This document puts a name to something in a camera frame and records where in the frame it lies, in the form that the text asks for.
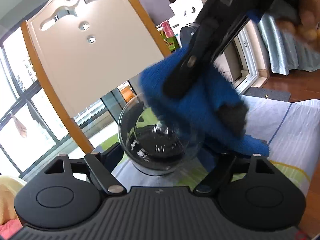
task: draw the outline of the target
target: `ribbed rubber surface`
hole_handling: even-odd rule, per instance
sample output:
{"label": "ribbed rubber surface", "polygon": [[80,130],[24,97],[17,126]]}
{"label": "ribbed rubber surface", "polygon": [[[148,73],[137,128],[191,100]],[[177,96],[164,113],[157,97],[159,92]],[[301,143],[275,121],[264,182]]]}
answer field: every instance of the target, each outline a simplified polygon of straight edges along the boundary
{"label": "ribbed rubber surface", "polygon": [[128,195],[109,198],[90,220],[64,231],[24,227],[16,240],[293,240],[297,229],[254,232],[225,219],[209,198],[187,187],[133,187]]}

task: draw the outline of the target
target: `glass bowl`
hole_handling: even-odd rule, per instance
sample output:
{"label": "glass bowl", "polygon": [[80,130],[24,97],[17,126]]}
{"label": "glass bowl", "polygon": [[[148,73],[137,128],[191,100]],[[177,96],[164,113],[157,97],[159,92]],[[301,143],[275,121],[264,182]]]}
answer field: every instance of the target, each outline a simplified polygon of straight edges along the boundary
{"label": "glass bowl", "polygon": [[143,94],[122,110],[118,137],[134,166],[151,176],[173,172],[193,159],[204,140],[204,134],[189,123],[155,116]]}

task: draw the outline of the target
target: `floor mat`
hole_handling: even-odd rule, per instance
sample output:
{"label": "floor mat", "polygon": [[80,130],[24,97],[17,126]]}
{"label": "floor mat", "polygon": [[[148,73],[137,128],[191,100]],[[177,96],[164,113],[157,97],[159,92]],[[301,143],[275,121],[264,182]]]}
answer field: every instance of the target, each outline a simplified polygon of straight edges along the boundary
{"label": "floor mat", "polygon": [[268,98],[272,100],[284,101],[289,102],[291,94],[286,91],[278,91],[278,90],[271,90],[271,89],[263,89],[257,87],[250,87],[244,95],[257,97],[257,98]]}

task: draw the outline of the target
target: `blue towel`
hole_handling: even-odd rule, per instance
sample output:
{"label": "blue towel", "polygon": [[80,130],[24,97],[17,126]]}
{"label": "blue towel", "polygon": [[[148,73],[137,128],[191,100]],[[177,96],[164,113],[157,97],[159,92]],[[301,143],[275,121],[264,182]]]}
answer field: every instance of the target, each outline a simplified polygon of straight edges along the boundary
{"label": "blue towel", "polygon": [[182,48],[171,56],[145,69],[140,85],[155,115],[166,121],[190,122],[194,127],[212,137],[211,145],[217,153],[229,149],[244,155],[260,153],[268,156],[269,148],[261,140],[249,135],[235,136],[215,115],[222,105],[235,106],[241,99],[219,71],[210,66],[180,100],[170,99],[162,93],[162,86],[188,48]]}

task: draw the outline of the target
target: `light blue curtain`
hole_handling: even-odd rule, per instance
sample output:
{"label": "light blue curtain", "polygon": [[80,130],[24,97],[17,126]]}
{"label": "light blue curtain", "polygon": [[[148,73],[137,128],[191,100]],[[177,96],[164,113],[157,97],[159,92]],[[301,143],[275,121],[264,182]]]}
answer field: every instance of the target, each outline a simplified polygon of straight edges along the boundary
{"label": "light blue curtain", "polygon": [[264,15],[258,28],[268,49],[273,73],[289,75],[290,69],[312,72],[320,68],[320,54],[307,49],[290,34],[281,33],[273,17]]}

